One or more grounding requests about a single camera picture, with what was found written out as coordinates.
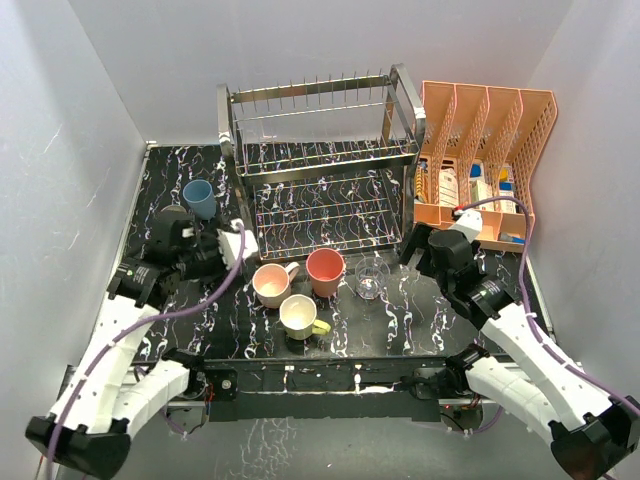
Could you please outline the blue plastic cup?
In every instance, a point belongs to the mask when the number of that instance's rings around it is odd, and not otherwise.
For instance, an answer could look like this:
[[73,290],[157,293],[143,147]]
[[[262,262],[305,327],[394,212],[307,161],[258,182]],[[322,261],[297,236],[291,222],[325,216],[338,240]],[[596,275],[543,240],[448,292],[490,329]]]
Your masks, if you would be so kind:
[[212,185],[204,179],[190,181],[182,190],[184,200],[201,220],[212,220],[217,214],[217,202]]

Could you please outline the clear glass cup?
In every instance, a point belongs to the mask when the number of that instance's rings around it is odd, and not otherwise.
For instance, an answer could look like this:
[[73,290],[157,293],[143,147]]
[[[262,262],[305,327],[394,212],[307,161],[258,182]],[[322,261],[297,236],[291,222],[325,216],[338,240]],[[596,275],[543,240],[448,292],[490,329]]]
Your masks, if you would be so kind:
[[362,259],[355,267],[356,292],[365,300],[377,298],[386,286],[390,269],[381,257]]

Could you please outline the pink and cream mug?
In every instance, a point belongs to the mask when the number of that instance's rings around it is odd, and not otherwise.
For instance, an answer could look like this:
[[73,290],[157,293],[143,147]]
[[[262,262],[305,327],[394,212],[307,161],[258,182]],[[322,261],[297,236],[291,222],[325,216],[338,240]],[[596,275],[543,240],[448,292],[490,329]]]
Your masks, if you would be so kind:
[[286,266],[267,264],[261,266],[252,277],[252,286],[260,303],[269,309],[278,309],[291,295],[291,282],[297,276],[300,265],[292,262]]

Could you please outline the pink plastic cup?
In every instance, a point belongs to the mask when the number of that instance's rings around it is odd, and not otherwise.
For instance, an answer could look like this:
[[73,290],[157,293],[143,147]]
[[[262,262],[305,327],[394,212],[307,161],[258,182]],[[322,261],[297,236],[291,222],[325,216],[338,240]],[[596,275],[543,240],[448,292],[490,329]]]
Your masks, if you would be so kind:
[[329,298],[338,290],[345,271],[345,260],[337,250],[319,248],[308,256],[306,270],[313,292],[321,298]]

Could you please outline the yellow-green faceted mug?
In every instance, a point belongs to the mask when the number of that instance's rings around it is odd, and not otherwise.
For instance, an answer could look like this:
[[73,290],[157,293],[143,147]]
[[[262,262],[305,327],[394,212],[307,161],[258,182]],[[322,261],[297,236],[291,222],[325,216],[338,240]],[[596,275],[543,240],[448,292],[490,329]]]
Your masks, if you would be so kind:
[[303,341],[312,335],[327,335],[332,327],[317,318],[317,307],[311,297],[294,294],[279,307],[279,319],[287,336]]

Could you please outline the cream and brown cup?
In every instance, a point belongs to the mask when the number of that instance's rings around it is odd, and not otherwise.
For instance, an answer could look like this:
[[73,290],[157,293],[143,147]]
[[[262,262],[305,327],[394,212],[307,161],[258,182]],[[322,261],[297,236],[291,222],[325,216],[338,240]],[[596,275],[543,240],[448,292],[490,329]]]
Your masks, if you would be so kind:
[[161,210],[161,213],[166,212],[186,214],[187,210],[181,205],[168,205]]

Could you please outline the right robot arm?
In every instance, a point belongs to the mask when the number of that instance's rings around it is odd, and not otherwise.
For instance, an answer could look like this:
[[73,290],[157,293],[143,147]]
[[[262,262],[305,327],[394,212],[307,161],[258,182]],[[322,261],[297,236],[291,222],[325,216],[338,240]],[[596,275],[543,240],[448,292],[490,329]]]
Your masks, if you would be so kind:
[[502,366],[487,350],[470,345],[446,360],[447,388],[494,400],[549,446],[573,479],[600,479],[639,447],[639,404],[607,392],[538,328],[524,300],[475,259],[476,240],[451,227],[416,224],[403,246],[407,264],[422,252],[417,270],[433,278],[454,311],[498,344],[518,365]]

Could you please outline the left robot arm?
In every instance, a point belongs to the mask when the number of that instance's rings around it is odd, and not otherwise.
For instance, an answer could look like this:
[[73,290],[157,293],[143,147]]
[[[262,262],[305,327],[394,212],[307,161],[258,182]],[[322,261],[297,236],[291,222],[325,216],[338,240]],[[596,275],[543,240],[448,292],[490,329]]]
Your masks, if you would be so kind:
[[160,321],[201,314],[226,293],[257,252],[240,218],[199,221],[181,207],[158,213],[149,236],[122,256],[108,284],[94,332],[73,376],[25,436],[55,465],[96,479],[113,478],[141,428],[174,397],[200,396],[201,356],[168,351],[134,386],[125,384],[139,346]]

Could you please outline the white red box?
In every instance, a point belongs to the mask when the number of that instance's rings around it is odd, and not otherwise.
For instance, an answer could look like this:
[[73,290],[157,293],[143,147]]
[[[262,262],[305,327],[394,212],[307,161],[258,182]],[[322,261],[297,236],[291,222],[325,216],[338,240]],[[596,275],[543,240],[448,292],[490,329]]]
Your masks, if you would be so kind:
[[457,176],[453,169],[441,170],[438,177],[438,203],[441,206],[459,205]]

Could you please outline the yellow patterned box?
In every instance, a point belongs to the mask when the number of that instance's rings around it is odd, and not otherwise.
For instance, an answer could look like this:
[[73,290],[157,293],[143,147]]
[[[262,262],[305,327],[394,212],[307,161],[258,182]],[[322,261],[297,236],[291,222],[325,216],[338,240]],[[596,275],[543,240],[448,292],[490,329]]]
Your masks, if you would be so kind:
[[420,159],[415,172],[415,199],[424,204],[429,203],[428,161]]

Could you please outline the white green box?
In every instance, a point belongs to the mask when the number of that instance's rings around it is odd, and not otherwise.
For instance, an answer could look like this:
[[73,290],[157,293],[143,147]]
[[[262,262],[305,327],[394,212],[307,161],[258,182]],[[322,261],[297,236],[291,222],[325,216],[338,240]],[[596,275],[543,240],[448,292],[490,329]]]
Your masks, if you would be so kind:
[[[482,179],[474,179],[470,181],[470,196],[471,202],[479,202],[493,197],[493,191],[490,185],[484,182]],[[494,202],[483,203],[477,206],[477,209],[483,211],[494,211]]]

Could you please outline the blue small item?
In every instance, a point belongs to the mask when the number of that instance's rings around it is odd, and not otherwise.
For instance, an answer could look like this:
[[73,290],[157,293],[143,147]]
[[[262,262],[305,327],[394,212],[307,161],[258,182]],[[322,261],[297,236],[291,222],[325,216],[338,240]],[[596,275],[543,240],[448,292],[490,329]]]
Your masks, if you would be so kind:
[[524,245],[526,243],[526,240],[524,238],[521,238],[516,235],[511,235],[506,232],[501,232],[499,234],[499,240],[502,242],[509,242],[509,243],[514,243],[518,245]]

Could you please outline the blue white box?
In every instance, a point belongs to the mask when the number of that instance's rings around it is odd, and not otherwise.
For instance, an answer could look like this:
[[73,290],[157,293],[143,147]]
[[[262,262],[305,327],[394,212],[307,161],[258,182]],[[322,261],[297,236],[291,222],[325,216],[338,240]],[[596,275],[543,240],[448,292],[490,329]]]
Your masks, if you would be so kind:
[[[505,165],[499,175],[499,196],[515,197],[514,174],[510,165]],[[500,200],[499,209],[502,213],[515,214],[519,207],[512,200]]]

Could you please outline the orange plastic file organizer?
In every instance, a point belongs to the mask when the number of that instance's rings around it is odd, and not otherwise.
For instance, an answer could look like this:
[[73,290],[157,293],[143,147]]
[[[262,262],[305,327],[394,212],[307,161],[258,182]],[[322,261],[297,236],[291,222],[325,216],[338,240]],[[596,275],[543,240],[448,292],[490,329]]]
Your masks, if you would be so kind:
[[[556,122],[558,109],[550,90],[448,83],[425,80],[421,98],[426,131],[420,159],[428,161],[429,203],[415,200],[414,218],[435,228],[453,225],[453,211],[471,202],[470,181],[491,186],[494,211],[479,210],[483,230],[478,239],[489,250],[521,252],[523,245],[499,240],[506,232],[525,239],[534,224],[531,182]],[[499,175],[505,165],[514,174],[515,197],[499,196]],[[441,170],[457,176],[459,205],[438,203]],[[515,214],[502,213],[500,200],[512,200]]]

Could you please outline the aluminium frame rail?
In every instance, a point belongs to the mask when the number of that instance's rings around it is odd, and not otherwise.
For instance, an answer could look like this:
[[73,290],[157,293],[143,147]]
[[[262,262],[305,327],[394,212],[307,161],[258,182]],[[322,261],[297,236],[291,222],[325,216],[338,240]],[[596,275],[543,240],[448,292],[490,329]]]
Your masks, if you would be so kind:
[[[389,368],[342,363],[266,364],[239,371],[208,365],[182,351],[159,361],[127,386],[127,367],[101,362],[77,372],[51,412],[30,420],[26,437],[50,461],[99,479],[122,468],[134,436],[175,397],[195,391],[214,421],[250,418],[384,418],[415,416],[419,402],[434,405],[457,395],[495,401],[561,455],[578,457],[596,475],[615,463],[610,421],[616,399],[565,365],[555,374],[523,378],[491,356],[448,359],[440,370],[418,368],[399,377]],[[584,447],[587,439],[594,445]]]

